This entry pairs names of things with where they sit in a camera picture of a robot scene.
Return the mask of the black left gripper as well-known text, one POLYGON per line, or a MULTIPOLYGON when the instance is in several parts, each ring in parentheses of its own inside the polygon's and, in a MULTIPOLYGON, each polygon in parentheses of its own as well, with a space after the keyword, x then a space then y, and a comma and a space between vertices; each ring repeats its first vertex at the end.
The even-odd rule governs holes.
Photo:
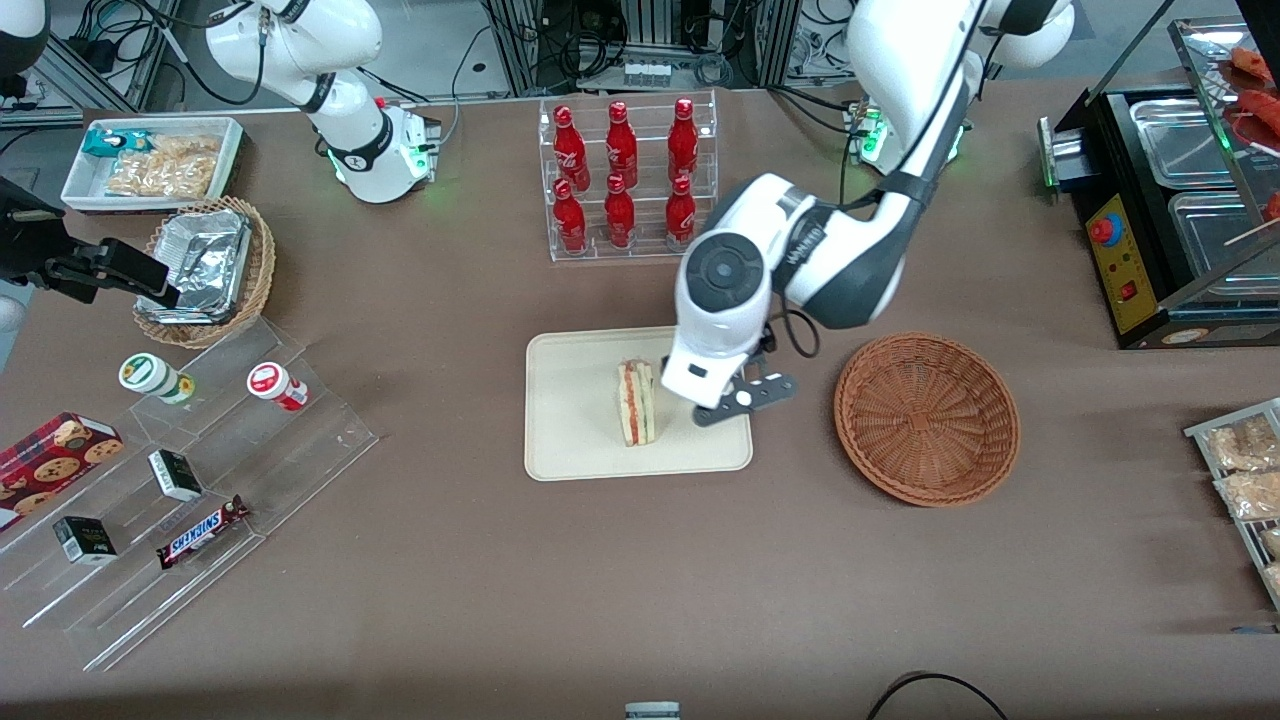
POLYGON ((714 407, 696 406, 692 421, 696 427, 712 427, 736 416, 749 416, 758 410, 792 398, 797 382, 783 373, 771 373, 768 357, 777 350, 773 334, 762 334, 742 365, 742 377, 731 379, 730 389, 714 407))

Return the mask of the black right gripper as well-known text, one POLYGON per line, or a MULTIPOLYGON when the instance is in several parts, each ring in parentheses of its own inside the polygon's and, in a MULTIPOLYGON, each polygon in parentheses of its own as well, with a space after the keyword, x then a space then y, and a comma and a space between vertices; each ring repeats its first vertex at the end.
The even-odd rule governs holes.
POLYGON ((168 282, 169 266, 116 238, 76 240, 61 210, 3 205, 1 279, 50 290, 92 304, 101 290, 120 290, 174 309, 180 291, 168 282))

